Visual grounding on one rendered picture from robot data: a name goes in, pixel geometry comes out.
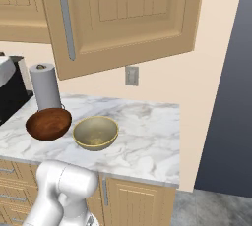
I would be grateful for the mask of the grey wall switch plate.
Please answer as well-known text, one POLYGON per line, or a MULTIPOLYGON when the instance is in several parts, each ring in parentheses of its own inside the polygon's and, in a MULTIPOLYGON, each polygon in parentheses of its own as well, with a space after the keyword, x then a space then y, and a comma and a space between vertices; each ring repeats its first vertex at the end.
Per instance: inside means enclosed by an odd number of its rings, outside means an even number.
POLYGON ((125 83, 126 85, 137 86, 139 84, 139 68, 127 66, 125 68, 125 83))

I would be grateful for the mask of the black hob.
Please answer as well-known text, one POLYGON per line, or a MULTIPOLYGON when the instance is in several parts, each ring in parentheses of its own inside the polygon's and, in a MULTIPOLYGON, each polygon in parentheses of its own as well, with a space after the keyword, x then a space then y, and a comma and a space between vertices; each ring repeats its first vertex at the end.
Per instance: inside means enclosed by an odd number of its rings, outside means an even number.
POLYGON ((0 87, 0 126, 23 107, 32 97, 33 92, 26 89, 19 63, 22 56, 12 56, 16 72, 0 87))

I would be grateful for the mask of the brown wooden bowl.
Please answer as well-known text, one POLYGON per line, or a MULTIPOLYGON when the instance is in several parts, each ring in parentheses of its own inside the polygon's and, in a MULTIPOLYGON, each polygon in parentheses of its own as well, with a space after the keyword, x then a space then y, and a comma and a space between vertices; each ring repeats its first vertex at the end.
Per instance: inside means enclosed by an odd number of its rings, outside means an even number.
POLYGON ((47 108, 32 114, 26 121, 27 132, 40 141, 61 138, 70 128, 71 113, 62 108, 47 108))

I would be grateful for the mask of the olive bowl with yellow rim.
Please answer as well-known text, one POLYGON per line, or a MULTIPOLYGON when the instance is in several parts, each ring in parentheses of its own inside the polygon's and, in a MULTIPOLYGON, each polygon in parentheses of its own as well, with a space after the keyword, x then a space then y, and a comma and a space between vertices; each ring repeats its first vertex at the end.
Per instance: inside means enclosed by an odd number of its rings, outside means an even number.
POLYGON ((100 151, 111 146, 118 137, 118 124, 109 117, 87 117, 75 125, 73 139, 89 151, 100 151))

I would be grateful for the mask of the tan upper cabinet run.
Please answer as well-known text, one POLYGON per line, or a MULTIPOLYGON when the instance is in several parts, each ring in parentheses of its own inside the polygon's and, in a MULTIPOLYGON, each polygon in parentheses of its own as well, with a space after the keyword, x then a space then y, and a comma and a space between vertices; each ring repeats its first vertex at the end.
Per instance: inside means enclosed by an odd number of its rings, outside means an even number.
POLYGON ((0 0, 0 41, 48 44, 42 0, 0 0))

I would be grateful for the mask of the tan upper cabinet door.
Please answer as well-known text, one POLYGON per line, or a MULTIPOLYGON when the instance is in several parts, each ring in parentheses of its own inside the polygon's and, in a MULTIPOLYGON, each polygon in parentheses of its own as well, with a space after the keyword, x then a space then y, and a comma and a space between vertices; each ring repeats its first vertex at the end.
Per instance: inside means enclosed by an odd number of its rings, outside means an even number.
POLYGON ((71 79, 190 52, 201 0, 68 0, 76 59, 60 0, 43 0, 58 78, 71 79))

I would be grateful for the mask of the tan cabinet door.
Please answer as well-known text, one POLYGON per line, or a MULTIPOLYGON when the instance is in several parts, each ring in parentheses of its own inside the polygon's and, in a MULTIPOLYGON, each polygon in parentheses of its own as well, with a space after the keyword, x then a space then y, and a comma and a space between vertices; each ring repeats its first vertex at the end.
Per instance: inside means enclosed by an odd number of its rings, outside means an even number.
POLYGON ((60 0, 43 0, 58 78, 71 79, 190 52, 201 0, 68 0, 76 59, 60 0))
POLYGON ((99 177, 99 185, 105 226, 170 226, 175 188, 106 177, 105 206, 103 177, 99 177))

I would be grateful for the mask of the tan lower cabinet door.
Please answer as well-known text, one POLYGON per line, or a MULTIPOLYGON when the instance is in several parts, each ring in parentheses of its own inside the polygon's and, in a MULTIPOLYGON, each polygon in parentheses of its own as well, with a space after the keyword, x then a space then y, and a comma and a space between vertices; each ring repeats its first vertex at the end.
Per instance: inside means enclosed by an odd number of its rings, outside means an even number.
POLYGON ((103 177, 99 177, 99 185, 105 226, 170 226, 175 188, 106 177, 105 206, 103 177))

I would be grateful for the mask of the tan drawer front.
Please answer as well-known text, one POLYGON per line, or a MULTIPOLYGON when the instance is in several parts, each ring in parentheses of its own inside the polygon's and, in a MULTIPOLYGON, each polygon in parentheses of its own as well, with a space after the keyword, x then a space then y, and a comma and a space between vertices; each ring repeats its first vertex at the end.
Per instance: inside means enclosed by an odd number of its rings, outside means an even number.
POLYGON ((32 206, 37 197, 37 186, 29 186, 23 183, 0 180, 0 194, 16 198, 27 198, 26 202, 15 201, 7 198, 0 198, 0 201, 16 203, 25 206, 32 206))
POLYGON ((36 169, 36 165, 0 159, 0 180, 35 186, 36 169))
POLYGON ((22 219, 25 221, 32 208, 30 206, 16 203, 0 202, 0 211, 4 220, 11 226, 22 226, 23 223, 12 221, 12 218, 22 219))

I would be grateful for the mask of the grey paper towel roll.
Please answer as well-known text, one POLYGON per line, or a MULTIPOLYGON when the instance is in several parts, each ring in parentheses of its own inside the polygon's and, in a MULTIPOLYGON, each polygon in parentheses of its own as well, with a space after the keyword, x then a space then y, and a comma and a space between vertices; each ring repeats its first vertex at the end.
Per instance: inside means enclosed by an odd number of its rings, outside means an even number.
POLYGON ((62 108, 55 67, 49 63, 40 63, 32 65, 29 71, 38 110, 62 108))

